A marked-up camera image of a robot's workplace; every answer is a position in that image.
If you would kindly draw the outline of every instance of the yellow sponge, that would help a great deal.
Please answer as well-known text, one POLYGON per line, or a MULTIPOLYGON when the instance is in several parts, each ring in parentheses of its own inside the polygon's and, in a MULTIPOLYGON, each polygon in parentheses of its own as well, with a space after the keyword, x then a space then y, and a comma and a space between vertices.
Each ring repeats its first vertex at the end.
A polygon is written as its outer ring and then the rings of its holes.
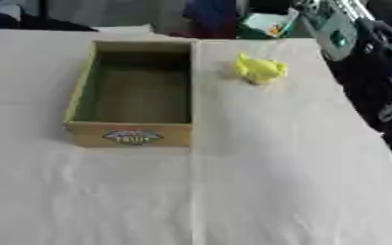
POLYGON ((240 54, 235 69, 239 76, 255 84, 266 84, 274 78, 287 76, 288 66, 274 60, 253 59, 246 54, 240 54))

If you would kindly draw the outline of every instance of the black machine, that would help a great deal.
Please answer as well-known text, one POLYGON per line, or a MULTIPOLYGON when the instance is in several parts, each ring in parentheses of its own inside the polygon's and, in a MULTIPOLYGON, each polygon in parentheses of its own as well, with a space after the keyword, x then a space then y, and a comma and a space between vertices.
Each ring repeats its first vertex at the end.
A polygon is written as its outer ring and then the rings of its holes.
POLYGON ((347 98, 392 149, 392 28, 359 0, 293 5, 347 98))

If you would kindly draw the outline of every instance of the open wooden box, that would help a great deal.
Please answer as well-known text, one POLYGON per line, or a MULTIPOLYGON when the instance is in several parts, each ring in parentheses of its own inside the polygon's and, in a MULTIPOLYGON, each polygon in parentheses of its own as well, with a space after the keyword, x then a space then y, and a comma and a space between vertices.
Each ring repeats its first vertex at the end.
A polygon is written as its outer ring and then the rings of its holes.
POLYGON ((64 124, 77 145, 189 146, 191 44, 95 42, 64 124))

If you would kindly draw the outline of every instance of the table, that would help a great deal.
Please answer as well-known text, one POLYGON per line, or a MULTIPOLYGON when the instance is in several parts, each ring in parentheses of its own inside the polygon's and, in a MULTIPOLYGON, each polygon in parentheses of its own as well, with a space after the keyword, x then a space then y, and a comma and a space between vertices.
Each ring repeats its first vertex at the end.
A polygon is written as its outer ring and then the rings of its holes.
POLYGON ((70 143, 93 39, 169 38, 0 31, 0 244, 392 244, 392 154, 313 40, 196 42, 190 150, 70 143), (241 52, 290 75, 250 86, 241 52))

